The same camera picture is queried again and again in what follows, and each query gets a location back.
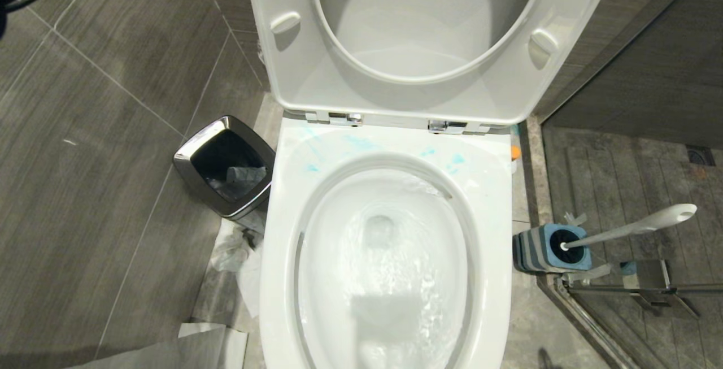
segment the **stainless steel trash can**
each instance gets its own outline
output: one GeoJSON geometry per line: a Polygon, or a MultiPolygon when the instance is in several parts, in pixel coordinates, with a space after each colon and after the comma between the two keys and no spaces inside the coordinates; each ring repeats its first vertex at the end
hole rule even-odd
{"type": "Polygon", "coordinates": [[[204,127],[173,156],[173,165],[191,190],[232,220],[266,204],[273,161],[273,149],[233,116],[204,127]]]}

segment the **bathroom floor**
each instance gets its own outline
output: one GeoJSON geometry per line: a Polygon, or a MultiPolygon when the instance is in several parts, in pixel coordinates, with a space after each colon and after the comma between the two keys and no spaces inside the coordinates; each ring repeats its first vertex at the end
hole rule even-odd
{"type": "MultiPolygon", "coordinates": [[[[675,203],[698,205],[676,227],[592,245],[595,264],[665,259],[673,284],[723,282],[720,167],[691,164],[682,144],[558,127],[543,137],[555,220],[585,212],[582,227],[594,235],[675,203]]],[[[712,154],[723,164],[723,151],[712,154]]],[[[627,296],[576,299],[642,367],[723,367],[723,299],[690,298],[700,320],[672,311],[656,317],[627,296]]]]}
{"type": "MultiPolygon", "coordinates": [[[[276,147],[281,108],[267,95],[256,120],[256,132],[276,147]]],[[[513,141],[519,144],[516,130],[513,141]]],[[[513,176],[513,232],[530,227],[525,181],[522,168],[513,176]]],[[[562,312],[537,287],[535,276],[513,271],[512,312],[502,368],[576,368],[608,367],[604,360],[568,322],[562,312]]],[[[265,367],[260,345],[258,317],[252,318],[237,279],[229,272],[217,272],[209,266],[201,286],[193,318],[224,323],[248,332],[245,369],[265,367]]]]}

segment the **white toilet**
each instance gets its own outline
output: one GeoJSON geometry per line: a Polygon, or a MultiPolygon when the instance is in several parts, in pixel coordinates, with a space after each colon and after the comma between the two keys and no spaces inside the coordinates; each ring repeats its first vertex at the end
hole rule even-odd
{"type": "Polygon", "coordinates": [[[499,367],[508,127],[599,0],[251,1],[287,111],[261,275],[267,367],[499,367]]]}

